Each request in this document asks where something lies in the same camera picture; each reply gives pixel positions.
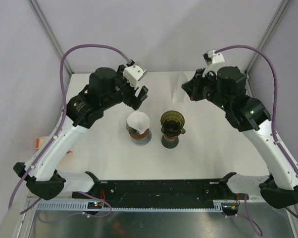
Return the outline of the white paper coffee filter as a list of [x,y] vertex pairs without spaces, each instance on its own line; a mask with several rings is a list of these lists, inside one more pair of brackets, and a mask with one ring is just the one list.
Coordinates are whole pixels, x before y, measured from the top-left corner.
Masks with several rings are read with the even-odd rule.
[[135,111],[128,116],[127,124],[139,134],[143,134],[150,127],[150,119],[147,114]]

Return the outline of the clear glass dripper cone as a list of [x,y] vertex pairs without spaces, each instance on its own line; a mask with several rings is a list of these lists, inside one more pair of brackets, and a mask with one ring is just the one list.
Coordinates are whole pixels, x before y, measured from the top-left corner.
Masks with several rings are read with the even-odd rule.
[[139,135],[138,131],[136,129],[130,127],[128,122],[126,122],[126,129],[131,134]]

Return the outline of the olive green dripper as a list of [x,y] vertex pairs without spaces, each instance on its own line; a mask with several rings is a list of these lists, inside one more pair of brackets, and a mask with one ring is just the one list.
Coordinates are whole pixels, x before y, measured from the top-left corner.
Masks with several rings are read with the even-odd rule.
[[184,129],[185,118],[178,111],[165,112],[160,118],[160,123],[162,126],[161,132],[169,138],[186,133]]

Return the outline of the clear glass carafe server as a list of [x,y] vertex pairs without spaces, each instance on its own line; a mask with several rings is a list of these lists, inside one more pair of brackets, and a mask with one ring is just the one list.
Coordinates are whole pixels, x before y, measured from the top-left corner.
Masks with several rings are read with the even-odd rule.
[[152,134],[151,134],[151,131],[147,129],[143,134],[139,134],[139,135],[132,134],[132,136],[133,136],[133,141],[136,144],[146,145],[151,141]]

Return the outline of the red black coffee dripper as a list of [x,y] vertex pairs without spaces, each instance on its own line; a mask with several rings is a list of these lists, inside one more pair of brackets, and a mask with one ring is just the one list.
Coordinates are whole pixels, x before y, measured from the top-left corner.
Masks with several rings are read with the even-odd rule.
[[179,143],[179,134],[175,133],[175,134],[170,134],[170,133],[163,133],[163,136],[161,138],[161,143],[162,145],[167,148],[167,149],[173,149],[175,147],[177,147],[178,143]]

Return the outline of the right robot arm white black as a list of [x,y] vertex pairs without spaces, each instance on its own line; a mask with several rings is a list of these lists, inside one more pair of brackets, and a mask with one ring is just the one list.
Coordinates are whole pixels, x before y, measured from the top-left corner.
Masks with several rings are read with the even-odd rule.
[[236,193],[258,196],[277,209],[298,203],[298,176],[273,141],[271,115],[259,99],[246,95],[246,76],[236,66],[217,72],[197,69],[182,89],[190,100],[206,99],[222,109],[229,124],[253,144],[267,165],[267,176],[226,175],[225,183],[219,186],[223,198],[230,199]]

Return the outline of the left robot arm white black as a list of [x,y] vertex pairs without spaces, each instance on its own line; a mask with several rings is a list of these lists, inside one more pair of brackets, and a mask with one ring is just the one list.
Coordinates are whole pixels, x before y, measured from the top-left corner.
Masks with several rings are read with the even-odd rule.
[[120,65],[117,70],[100,67],[89,76],[83,90],[66,102],[60,123],[43,148],[28,162],[13,167],[32,194],[43,200],[51,200],[62,192],[83,192],[89,198],[99,195],[99,180],[91,172],[64,173],[56,167],[71,146],[103,117],[105,110],[120,103],[139,109],[149,91],[146,86],[138,87],[146,72],[134,63]]

